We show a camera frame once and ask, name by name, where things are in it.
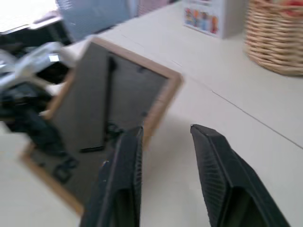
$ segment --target desk surface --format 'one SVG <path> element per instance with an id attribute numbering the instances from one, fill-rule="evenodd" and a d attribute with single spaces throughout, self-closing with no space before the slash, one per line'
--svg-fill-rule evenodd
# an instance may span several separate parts
<path id="1" fill-rule="evenodd" d="M 99 34 L 181 71 L 181 91 L 143 156 L 142 226 L 209 226 L 192 123 L 214 128 L 258 173 L 291 226 L 302 226 L 301 78 L 251 62 L 243 37 L 219 40 L 183 26 L 177 3 Z M 70 46 L 80 55 L 87 41 Z"/>

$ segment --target wicker basket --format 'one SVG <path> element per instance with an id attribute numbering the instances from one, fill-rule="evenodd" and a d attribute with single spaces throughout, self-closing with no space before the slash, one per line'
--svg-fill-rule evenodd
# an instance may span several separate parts
<path id="1" fill-rule="evenodd" d="M 245 51 L 264 68 L 303 76 L 303 6 L 250 0 Z"/>

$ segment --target box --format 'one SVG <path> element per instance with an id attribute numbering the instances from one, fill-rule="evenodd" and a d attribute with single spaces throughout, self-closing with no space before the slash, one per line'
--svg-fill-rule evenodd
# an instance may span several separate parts
<path id="1" fill-rule="evenodd" d="M 187 27 L 219 38 L 244 28 L 246 0 L 183 0 Z"/>

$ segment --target colorful label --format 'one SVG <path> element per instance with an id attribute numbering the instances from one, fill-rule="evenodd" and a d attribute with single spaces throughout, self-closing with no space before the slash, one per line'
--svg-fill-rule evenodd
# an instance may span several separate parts
<path id="1" fill-rule="evenodd" d="M 219 0 L 185 1 L 185 24 L 204 33 L 219 36 Z"/>

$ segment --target black object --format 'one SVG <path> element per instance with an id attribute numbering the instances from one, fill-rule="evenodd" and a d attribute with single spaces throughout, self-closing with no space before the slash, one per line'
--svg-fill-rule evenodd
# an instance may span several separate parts
<path id="1" fill-rule="evenodd" d="M 200 182 L 212 227 L 288 227 L 256 172 L 216 130 L 192 125 Z"/>
<path id="2" fill-rule="evenodd" d="M 13 132 L 25 132 L 46 154 L 65 156 L 66 152 L 57 129 L 42 116 L 52 96 L 31 83 L 22 83 L 0 94 L 0 117 Z"/>
<path id="3" fill-rule="evenodd" d="M 105 139 L 104 142 L 111 143 L 112 147 L 115 147 L 118 139 L 120 138 L 121 134 L 124 133 L 124 129 L 119 128 L 115 123 L 113 122 L 107 122 L 105 125 L 107 125 L 106 133 L 105 133 Z M 90 153 L 90 152 L 96 152 L 96 151 L 102 151 L 105 147 L 95 147 L 95 148 L 85 148 L 81 149 L 80 153 Z"/>
<path id="4" fill-rule="evenodd" d="M 65 79 L 69 67 L 63 63 L 55 62 L 37 73 L 37 76 L 53 84 L 60 84 Z"/>
<path id="5" fill-rule="evenodd" d="M 21 42 L 18 42 L 14 38 L 0 34 L 0 49 L 9 52 L 15 57 L 21 58 L 23 55 L 25 55 L 27 53 L 25 51 L 26 47 L 26 45 Z"/>
<path id="6" fill-rule="evenodd" d="M 79 164 L 79 161 L 69 156 L 61 164 L 57 165 L 53 171 L 53 176 L 62 184 L 65 184 L 72 177 L 72 169 L 75 169 Z"/>
<path id="7" fill-rule="evenodd" d="M 11 54 L 19 58 L 21 57 L 20 48 L 6 48 L 6 45 L 21 44 L 24 47 L 30 47 L 58 41 L 64 45 L 71 44 L 61 20 L 35 30 L 32 30 L 30 25 L 25 25 L 2 32 L 0 34 L 0 49 L 4 47 Z"/>
<path id="8" fill-rule="evenodd" d="M 81 227 L 139 227 L 143 128 L 121 135 L 100 167 Z"/>

